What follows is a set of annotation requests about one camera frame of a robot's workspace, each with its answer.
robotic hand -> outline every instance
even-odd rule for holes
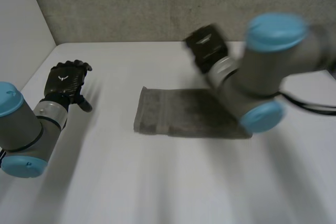
[[[313,113],[336,115],[336,107],[298,101],[280,92],[288,75],[336,69],[336,27],[308,26],[300,17],[266,13],[248,27],[243,58],[236,60],[214,25],[202,27],[185,39],[195,63],[216,91],[219,101],[250,133],[276,126],[284,108],[283,95]]]
[[[66,125],[69,106],[78,104],[85,112],[92,110],[80,94],[88,71],[92,68],[79,60],[53,67],[45,97],[34,111],[12,84],[0,82],[0,164],[4,172],[21,178],[44,172]]]
[[[45,99],[57,96],[67,97],[70,104],[78,104],[82,110],[90,112],[92,106],[80,94],[88,71],[92,71],[91,66],[79,60],[57,64],[50,70],[44,89]]]

gray cylindrical link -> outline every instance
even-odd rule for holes
[[[39,102],[34,108],[34,113],[36,116],[52,119],[58,123],[61,129],[63,129],[68,117],[67,110],[62,105],[52,101]]]

white tabletop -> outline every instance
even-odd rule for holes
[[[238,54],[241,43],[232,43]],[[143,86],[205,87],[180,42],[64,44],[23,89],[33,108],[51,67],[90,63],[46,172],[19,179],[0,172],[5,224],[324,224],[336,222],[336,119],[287,105],[286,118],[250,140],[178,138],[133,132]],[[336,105],[325,72],[288,78],[301,98]]]

blue joint cap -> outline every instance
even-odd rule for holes
[[[16,111],[23,101],[23,95],[13,84],[0,81],[0,117]]]
[[[266,13],[252,19],[246,47],[257,52],[276,52],[300,43],[308,34],[306,22],[294,14]]]
[[[40,176],[48,163],[43,159],[29,156],[5,156],[1,169],[14,177],[36,178]]]
[[[240,119],[240,124],[249,133],[260,133],[275,127],[283,118],[285,110],[277,102],[267,102],[247,112]]]

